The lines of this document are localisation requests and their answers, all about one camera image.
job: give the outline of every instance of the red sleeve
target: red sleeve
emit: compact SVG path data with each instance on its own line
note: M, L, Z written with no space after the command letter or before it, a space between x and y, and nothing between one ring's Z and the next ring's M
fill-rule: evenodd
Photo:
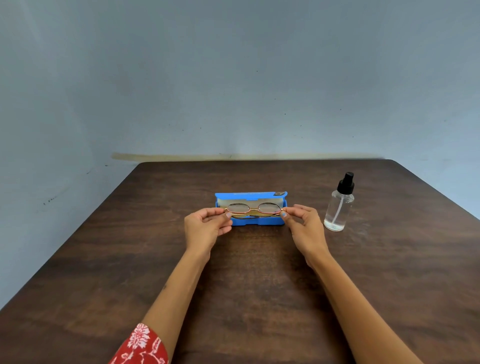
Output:
M108 364L168 364L162 340L148 328L138 324Z

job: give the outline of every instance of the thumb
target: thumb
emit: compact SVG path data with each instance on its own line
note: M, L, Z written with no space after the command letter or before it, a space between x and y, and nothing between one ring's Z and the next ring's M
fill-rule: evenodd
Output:
M287 225L290 230L293 230L295 228L295 225L298 224L290 214L288 214L286 211L280 212L280 216L282 217L282 220L285 221L285 225Z
M222 226L225 226L226 223L232 218L232 213L227 212L226 214L221 214L217 218L211 219L207 224L215 226L217 229L220 229Z

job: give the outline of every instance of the eyeglasses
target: eyeglasses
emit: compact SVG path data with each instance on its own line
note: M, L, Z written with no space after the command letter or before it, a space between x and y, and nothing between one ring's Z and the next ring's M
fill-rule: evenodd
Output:
M272 202L264 202L258 205L258 208L250 208L247 204L230 204L225 211L232 213L234 218L269 218L271 216L280 215L282 209L279 205ZM264 215L250 215L250 212L258 211Z

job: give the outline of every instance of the blue eyeglasses case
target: blue eyeglasses case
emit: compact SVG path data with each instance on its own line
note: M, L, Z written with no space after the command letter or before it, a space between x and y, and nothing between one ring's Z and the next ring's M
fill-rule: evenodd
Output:
M272 202L280 207L287 207L287 192L239 192L231 194L215 194L215 207L226 208L230 204L247 204L250 208L257 208L264 202ZM284 222L280 216L270 216L267 218L232 218L233 226L243 225L283 225Z

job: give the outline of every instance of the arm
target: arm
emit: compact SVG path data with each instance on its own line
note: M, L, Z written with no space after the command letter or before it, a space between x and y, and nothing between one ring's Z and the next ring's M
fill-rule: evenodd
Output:
M317 211L302 205L283 210L282 218L307 264L320 278L355 361L359 364L421 364L330 255ZM291 216L301 218L303 224Z
M231 214L224 214L224 209L219 207L204 208L185 218L187 243L185 253L143 318L142 323L137 326L131 338L125 341L111 363L117 364L120 358L123 360L128 355L131 355L132 359L128 363L143 363L143 356L154 353L153 350L155 350L154 354L159 363L166 363L167 356L168 361L171 362L183 319L192 300L198 279L210 259L210 250L214 246L217 236L232 229L230 218ZM139 332L137 338L141 338L144 333L148 336L147 339L144 339L146 343L142 344L143 347L137 352L135 351L135 345L128 346L136 332ZM150 341L153 341L151 339L155 337L158 337L158 340L150 343ZM162 350L164 352L166 350L168 355L161 356L158 354Z

